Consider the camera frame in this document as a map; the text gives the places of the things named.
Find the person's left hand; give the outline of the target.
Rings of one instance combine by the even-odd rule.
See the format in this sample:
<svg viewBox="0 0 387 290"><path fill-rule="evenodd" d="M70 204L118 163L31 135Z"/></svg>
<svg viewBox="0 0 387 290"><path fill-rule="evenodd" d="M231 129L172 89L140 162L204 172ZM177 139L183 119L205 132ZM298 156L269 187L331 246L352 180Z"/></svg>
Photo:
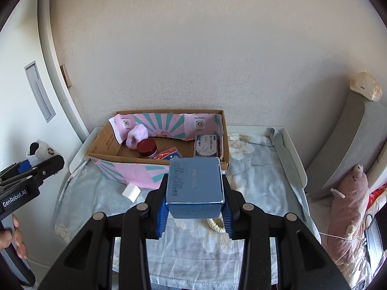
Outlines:
<svg viewBox="0 0 387 290"><path fill-rule="evenodd" d="M16 252L19 258L27 259L28 251L26 245L24 244L24 236L19 229L19 221L15 215L13 215L13 225L14 233L10 231L1 231L0 232L0 250L10 246L11 242L14 241L16 244Z"/></svg>

